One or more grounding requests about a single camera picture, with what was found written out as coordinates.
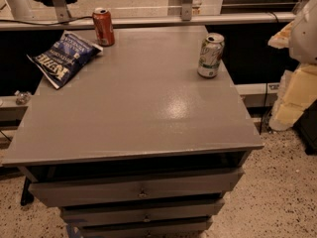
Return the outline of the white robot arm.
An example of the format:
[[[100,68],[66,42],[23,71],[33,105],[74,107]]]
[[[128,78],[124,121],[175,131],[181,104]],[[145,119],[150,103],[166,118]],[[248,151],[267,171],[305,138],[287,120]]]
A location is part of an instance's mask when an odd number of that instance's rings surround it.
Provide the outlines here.
[[[317,0],[306,2],[268,44],[288,48],[290,57],[299,62],[294,72],[286,71],[282,76],[268,121],[272,130],[284,131],[317,100]]]

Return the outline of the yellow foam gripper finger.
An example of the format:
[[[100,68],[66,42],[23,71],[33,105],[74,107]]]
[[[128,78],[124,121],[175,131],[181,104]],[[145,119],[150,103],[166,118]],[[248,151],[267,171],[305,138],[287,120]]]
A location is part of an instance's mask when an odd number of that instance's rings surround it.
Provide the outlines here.
[[[276,49],[289,48],[289,39],[292,27],[293,22],[288,23],[279,32],[277,32],[268,40],[268,45]]]
[[[317,65],[300,64],[281,77],[268,126],[274,131],[292,127],[303,112],[317,100]]]

